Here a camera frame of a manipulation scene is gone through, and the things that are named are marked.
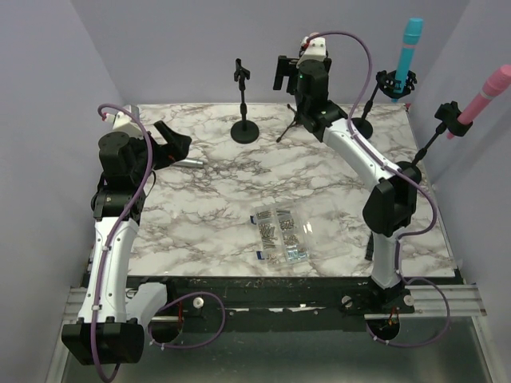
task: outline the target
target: black base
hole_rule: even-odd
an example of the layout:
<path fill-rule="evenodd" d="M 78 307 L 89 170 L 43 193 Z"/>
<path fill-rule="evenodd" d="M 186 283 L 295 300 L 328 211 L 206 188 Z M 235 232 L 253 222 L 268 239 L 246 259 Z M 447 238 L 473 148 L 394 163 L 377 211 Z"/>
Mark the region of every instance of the black base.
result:
<path fill-rule="evenodd" d="M 373 125 L 368 120 L 362 120 L 360 117 L 352 118 L 353 125 L 357 130 L 364 136 L 366 140 L 369 140 L 373 135 Z"/>
<path fill-rule="evenodd" d="M 238 121 L 231 128 L 231 137 L 238 144 L 250 144 L 259 137 L 259 128 L 252 121 Z"/>
<path fill-rule="evenodd" d="M 138 363 L 144 351 L 144 328 L 136 323 L 100 323 L 97 325 L 96 339 L 102 365 Z M 82 365 L 94 364 L 90 323 L 64 325 L 61 340 Z"/>

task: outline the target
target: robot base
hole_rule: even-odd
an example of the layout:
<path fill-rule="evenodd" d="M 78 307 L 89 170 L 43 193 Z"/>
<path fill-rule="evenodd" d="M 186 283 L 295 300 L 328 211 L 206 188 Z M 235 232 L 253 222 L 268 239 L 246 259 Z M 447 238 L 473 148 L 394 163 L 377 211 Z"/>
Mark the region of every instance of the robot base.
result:
<path fill-rule="evenodd" d="M 98 323 L 97 353 L 102 365 L 138 363 L 144 351 L 144 327 L 136 323 Z M 90 323 L 64 325 L 62 343 L 83 365 L 92 365 Z"/>

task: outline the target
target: screw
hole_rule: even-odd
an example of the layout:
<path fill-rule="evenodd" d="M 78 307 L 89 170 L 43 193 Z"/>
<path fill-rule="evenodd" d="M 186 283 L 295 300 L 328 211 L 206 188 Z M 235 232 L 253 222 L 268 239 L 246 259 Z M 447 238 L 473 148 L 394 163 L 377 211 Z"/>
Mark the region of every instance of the screw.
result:
<path fill-rule="evenodd" d="M 414 297 L 412 297 L 411 295 L 405 295 L 405 297 L 402 299 L 402 301 L 405 303 L 405 305 L 407 306 L 413 306 L 414 303 L 415 303 L 415 299 Z"/>
<path fill-rule="evenodd" d="M 201 298 L 201 297 L 197 297 L 193 300 L 193 306 L 196 308 L 196 309 L 200 309 L 202 308 L 202 306 L 204 306 L 204 300 Z"/>
<path fill-rule="evenodd" d="M 348 302 L 350 300 L 351 300 L 351 297 L 345 295 L 345 296 L 343 296 L 343 299 L 341 299 L 341 303 L 344 305 L 346 302 Z M 349 309 L 352 306 L 353 306 L 353 302 L 349 302 L 349 303 L 346 303 L 346 305 L 344 307 Z"/>

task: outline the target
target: black clamp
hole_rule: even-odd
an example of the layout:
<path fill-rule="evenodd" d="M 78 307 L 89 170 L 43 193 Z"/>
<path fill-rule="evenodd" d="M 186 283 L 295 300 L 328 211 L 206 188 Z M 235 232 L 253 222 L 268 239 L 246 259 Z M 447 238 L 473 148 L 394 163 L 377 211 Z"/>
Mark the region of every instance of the black clamp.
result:
<path fill-rule="evenodd" d="M 395 90 L 399 81 L 396 81 L 396 71 L 387 73 L 386 70 L 376 73 L 376 81 L 380 90 L 388 97 L 398 100 L 404 96 L 408 96 L 413 90 L 415 90 L 415 84 L 417 84 L 417 77 L 411 70 L 408 71 L 408 77 L 406 78 L 405 86 L 401 93 L 396 93 Z"/>
<path fill-rule="evenodd" d="M 440 105 L 437 112 L 434 114 L 434 118 L 442 122 L 437 127 L 437 130 L 442 130 L 439 133 L 442 134 L 446 129 L 449 129 L 449 132 L 455 136 L 463 137 L 469 131 L 470 127 L 472 127 L 473 122 L 467 125 L 462 124 L 458 121 L 460 115 L 461 111 L 456 101 Z"/>

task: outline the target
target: round base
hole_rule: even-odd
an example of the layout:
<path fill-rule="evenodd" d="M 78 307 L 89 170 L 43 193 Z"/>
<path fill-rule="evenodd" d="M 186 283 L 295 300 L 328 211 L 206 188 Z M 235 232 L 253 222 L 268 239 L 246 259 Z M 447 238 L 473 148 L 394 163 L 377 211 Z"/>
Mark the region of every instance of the round base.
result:
<path fill-rule="evenodd" d="M 236 122 L 231 128 L 231 137 L 238 144 L 250 144 L 259 137 L 259 128 L 252 121 Z"/>
<path fill-rule="evenodd" d="M 362 120 L 360 117 L 352 118 L 353 125 L 357 130 L 364 136 L 366 140 L 369 140 L 373 135 L 373 125 L 368 120 Z"/>

